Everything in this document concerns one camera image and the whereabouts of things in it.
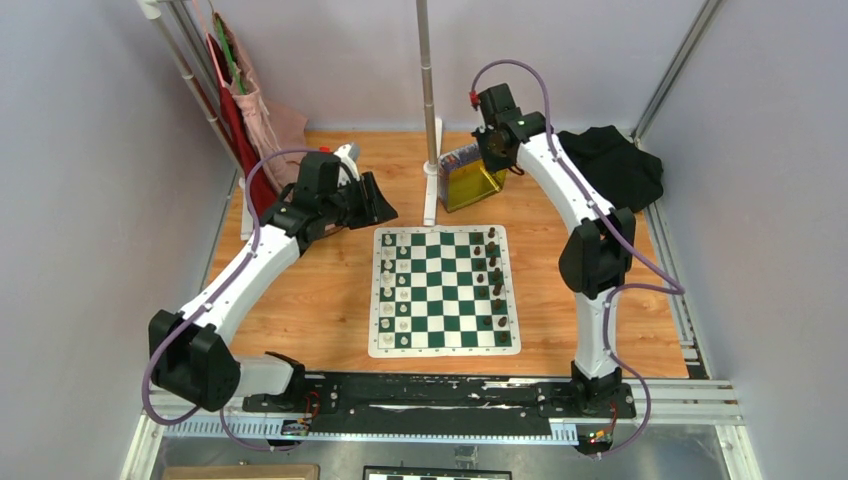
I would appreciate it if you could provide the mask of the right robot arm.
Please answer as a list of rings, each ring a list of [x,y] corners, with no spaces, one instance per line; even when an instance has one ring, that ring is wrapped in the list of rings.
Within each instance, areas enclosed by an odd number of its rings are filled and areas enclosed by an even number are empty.
[[[636,221],[586,183],[545,117],[525,114],[507,84],[470,92],[483,124],[473,131],[489,172],[518,168],[542,188],[569,230],[558,269],[573,292],[577,312],[577,350],[571,380],[563,392],[543,400],[548,412],[563,407],[570,415],[632,418],[632,391],[622,380],[615,350],[617,300],[609,294],[623,285],[632,266],[629,251]]]

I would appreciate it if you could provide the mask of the decorated gold tin box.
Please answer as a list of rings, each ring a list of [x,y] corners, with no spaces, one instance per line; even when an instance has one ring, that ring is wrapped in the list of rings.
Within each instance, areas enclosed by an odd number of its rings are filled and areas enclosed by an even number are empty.
[[[447,212],[465,208],[499,193],[507,171],[489,172],[476,143],[471,143],[438,158],[438,198]]]

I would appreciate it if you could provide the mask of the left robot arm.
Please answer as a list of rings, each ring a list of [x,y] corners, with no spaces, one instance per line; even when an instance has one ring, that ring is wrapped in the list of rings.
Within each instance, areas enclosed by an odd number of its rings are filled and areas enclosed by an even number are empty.
[[[159,387],[215,412],[238,396],[267,395],[283,413],[306,400],[303,366],[282,354],[234,356],[229,344],[271,283],[331,228],[360,229],[397,218],[375,177],[357,165],[354,143],[306,149],[297,180],[263,213],[254,206],[253,232],[242,250],[194,299],[175,312],[158,311],[148,325],[150,360],[142,382],[145,409]]]

